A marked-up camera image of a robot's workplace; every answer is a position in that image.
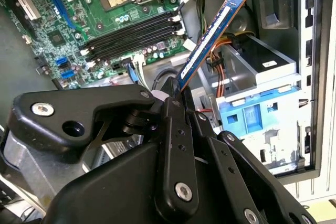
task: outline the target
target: ram module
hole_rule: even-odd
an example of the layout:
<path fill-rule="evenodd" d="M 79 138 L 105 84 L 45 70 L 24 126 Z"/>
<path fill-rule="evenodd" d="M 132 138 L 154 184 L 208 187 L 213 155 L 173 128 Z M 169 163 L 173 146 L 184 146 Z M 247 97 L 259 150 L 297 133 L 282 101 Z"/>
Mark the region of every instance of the ram module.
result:
<path fill-rule="evenodd" d="M 205 34 L 191 52 L 187 62 L 177 75 L 181 91 L 188 85 L 192 76 L 205 60 L 213 45 L 220 39 L 228 25 L 237 15 L 246 0 L 225 0 Z"/>

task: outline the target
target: black plastic arm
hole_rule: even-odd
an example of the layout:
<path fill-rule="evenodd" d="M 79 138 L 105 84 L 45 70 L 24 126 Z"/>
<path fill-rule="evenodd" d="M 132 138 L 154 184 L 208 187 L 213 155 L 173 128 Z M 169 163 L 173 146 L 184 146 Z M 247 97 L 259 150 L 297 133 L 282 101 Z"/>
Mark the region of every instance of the black plastic arm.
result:
<path fill-rule="evenodd" d="M 229 146 L 245 184 L 255 196 L 255 203 L 269 223 L 315 224 L 313 217 L 298 203 L 267 168 L 231 132 L 218 139 Z"/>
<path fill-rule="evenodd" d="M 50 104 L 54 112 L 35 114 L 32 108 L 36 103 Z M 34 149 L 58 155 L 64 163 L 75 163 L 93 140 L 98 112 L 108 111 L 111 118 L 123 122 L 128 112 L 149 109 L 153 103 L 153 95 L 139 85 L 26 93 L 15 98 L 8 127 Z"/>

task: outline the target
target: motherboard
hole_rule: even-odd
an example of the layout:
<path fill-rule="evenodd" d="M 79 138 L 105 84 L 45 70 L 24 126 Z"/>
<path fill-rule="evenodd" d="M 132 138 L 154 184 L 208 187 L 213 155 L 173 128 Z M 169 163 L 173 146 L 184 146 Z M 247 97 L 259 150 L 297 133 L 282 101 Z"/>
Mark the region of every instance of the motherboard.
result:
<path fill-rule="evenodd" d="M 0 0 L 59 89 L 76 89 L 183 52 L 177 0 Z"/>

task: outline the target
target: screw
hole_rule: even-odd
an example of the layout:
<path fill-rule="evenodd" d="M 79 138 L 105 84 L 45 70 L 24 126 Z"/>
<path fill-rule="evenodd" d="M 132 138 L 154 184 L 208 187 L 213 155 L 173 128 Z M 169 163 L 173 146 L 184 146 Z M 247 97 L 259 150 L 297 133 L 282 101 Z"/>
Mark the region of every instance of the screw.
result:
<path fill-rule="evenodd" d="M 244 215 L 245 215 L 245 218 L 247 219 L 247 221 L 250 224 L 259 224 L 258 217 L 256 216 L 256 214 L 252 210 L 246 208 L 244 210 Z"/>
<path fill-rule="evenodd" d="M 227 139 L 229 139 L 232 142 L 235 140 L 235 138 L 230 134 L 227 134 Z"/>
<path fill-rule="evenodd" d="M 182 182 L 176 184 L 175 192 L 177 196 L 184 201 L 190 201 L 191 198 L 193 197 L 191 189 L 185 183 Z"/>
<path fill-rule="evenodd" d="M 308 219 L 307 216 L 302 215 L 302 218 L 303 218 L 303 220 L 305 221 L 306 224 L 311 224 L 311 221 L 310 221 L 310 219 Z"/>
<path fill-rule="evenodd" d="M 140 95 L 142 95 L 143 97 L 149 98 L 149 94 L 147 94 L 147 92 L 145 91 L 141 91 Z"/>
<path fill-rule="evenodd" d="M 151 131 L 155 131 L 158 128 L 157 126 L 157 124 L 153 124 L 152 126 L 150 126 Z"/>
<path fill-rule="evenodd" d="M 180 103 L 178 101 L 173 101 L 173 104 L 178 107 L 180 106 Z"/>
<path fill-rule="evenodd" d="M 205 115 L 203 115 L 203 114 L 198 114 L 198 117 L 200 118 L 200 119 L 202 119 L 203 121 L 206 121 L 206 116 Z"/>
<path fill-rule="evenodd" d="M 32 112 L 35 115 L 40 115 L 40 116 L 51 116 L 54 113 L 54 108 L 48 103 L 44 102 L 38 102 L 33 104 L 32 107 Z"/>

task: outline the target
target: blue sata port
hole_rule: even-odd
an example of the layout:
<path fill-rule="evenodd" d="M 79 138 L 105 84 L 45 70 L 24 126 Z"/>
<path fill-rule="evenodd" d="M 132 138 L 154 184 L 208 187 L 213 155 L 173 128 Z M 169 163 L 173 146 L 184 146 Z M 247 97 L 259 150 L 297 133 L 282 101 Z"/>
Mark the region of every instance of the blue sata port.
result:
<path fill-rule="evenodd" d="M 75 73 L 74 73 L 73 70 L 68 70 L 68 71 L 65 71 L 65 72 L 61 73 L 61 76 L 62 76 L 63 79 L 68 79 L 68 78 L 70 78 L 74 75 L 75 75 Z"/>
<path fill-rule="evenodd" d="M 57 60 L 55 60 L 55 63 L 56 65 L 62 65 L 64 63 L 67 63 L 68 62 L 68 58 L 67 57 L 62 57 L 62 58 L 59 58 Z"/>

